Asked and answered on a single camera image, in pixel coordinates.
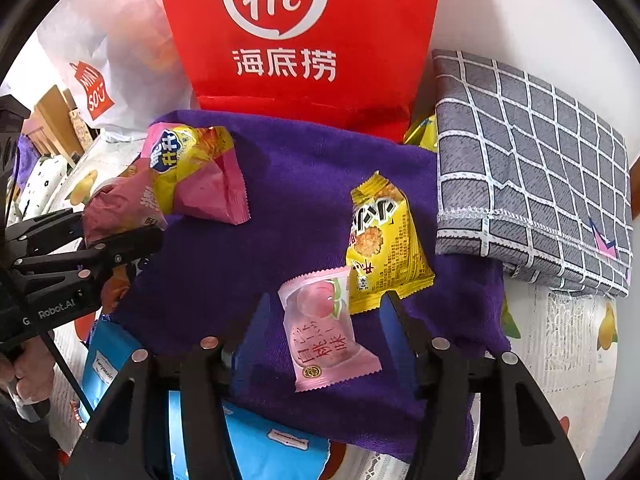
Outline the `left hand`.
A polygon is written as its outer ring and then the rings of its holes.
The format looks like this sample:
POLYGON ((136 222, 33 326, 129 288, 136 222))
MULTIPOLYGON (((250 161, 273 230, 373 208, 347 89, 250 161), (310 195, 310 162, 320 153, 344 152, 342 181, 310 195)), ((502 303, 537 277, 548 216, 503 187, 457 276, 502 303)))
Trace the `left hand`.
POLYGON ((47 400, 53 390, 54 367, 54 357, 42 339, 29 339, 14 363, 1 357, 1 388, 15 382, 16 393, 25 404, 47 400))

